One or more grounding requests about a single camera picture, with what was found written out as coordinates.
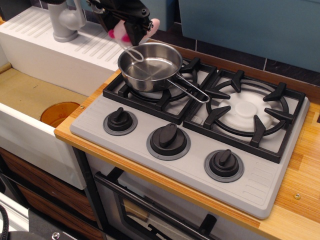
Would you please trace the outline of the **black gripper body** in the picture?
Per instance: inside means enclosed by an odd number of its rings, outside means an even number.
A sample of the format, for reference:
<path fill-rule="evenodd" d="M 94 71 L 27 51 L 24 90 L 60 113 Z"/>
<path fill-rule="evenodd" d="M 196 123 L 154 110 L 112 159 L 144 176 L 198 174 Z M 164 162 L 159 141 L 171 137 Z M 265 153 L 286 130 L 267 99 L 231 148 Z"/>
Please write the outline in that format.
<path fill-rule="evenodd" d="M 125 13 L 123 21 L 149 20 L 150 11 L 140 0 L 87 0 L 86 2 L 95 15 L 98 10 L 116 10 Z"/>

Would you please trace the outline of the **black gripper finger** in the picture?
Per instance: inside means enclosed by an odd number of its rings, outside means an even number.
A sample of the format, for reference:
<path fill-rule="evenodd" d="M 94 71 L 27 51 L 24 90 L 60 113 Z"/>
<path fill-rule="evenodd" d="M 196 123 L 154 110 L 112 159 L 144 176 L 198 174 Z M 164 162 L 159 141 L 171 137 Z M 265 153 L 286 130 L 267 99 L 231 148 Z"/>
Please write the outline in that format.
<path fill-rule="evenodd" d="M 130 43 L 133 46 L 138 46 L 143 37 L 153 27 L 153 22 L 149 19 L 128 19 L 124 22 L 124 27 Z"/>
<path fill-rule="evenodd" d="M 98 9 L 96 12 L 98 22 L 106 32 L 119 29 L 125 17 L 125 13 L 118 10 Z"/>

